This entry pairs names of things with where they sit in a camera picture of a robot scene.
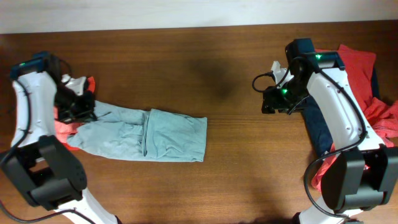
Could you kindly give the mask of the grey t-shirt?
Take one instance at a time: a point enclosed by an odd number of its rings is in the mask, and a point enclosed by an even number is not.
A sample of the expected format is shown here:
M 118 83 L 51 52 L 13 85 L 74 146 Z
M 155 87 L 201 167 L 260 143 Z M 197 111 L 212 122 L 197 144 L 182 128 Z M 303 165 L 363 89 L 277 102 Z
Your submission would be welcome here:
M 201 162 L 207 118 L 162 110 L 122 108 L 96 102 L 96 121 L 78 127 L 67 144 L 89 154 L 123 161 Z

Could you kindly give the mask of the red printed t-shirt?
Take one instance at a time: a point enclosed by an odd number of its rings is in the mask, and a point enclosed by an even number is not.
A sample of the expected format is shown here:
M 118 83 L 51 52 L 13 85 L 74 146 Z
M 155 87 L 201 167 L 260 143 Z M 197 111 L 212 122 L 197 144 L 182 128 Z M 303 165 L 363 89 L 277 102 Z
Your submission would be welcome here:
M 393 147 L 392 138 L 397 137 L 397 102 L 391 106 L 379 99 L 379 85 L 374 64 L 376 54 L 358 51 L 341 44 L 338 54 L 343 59 L 349 85 L 367 121 L 384 141 Z M 309 96 L 305 102 L 303 118 L 312 146 L 318 157 L 335 150 L 332 136 L 316 101 Z

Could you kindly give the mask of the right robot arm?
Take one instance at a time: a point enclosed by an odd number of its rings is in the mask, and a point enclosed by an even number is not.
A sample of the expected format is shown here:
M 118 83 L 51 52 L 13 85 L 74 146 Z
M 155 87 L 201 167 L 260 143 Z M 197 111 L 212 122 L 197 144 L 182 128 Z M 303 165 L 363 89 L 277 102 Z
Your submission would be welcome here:
M 335 161 L 321 180 L 321 197 L 298 212 L 294 223 L 355 223 L 361 212 L 390 201 L 397 182 L 397 148 L 376 134 L 355 100 L 337 52 L 316 52 L 310 39 L 285 47 L 288 67 L 274 62 L 274 85 L 262 91 L 264 114 L 291 114 L 312 97 L 331 134 Z

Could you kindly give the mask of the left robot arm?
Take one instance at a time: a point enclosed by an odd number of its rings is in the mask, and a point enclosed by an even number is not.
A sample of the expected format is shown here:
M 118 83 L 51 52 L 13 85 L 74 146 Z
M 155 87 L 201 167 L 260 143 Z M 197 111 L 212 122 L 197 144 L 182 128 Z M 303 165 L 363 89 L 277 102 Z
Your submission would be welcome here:
M 14 65 L 10 72 L 17 98 L 16 131 L 1 169 L 25 201 L 73 223 L 119 223 L 87 187 L 81 162 L 56 137 L 57 121 L 71 124 L 95 121 L 95 97 L 85 78 L 66 80 L 64 60 L 39 52 Z

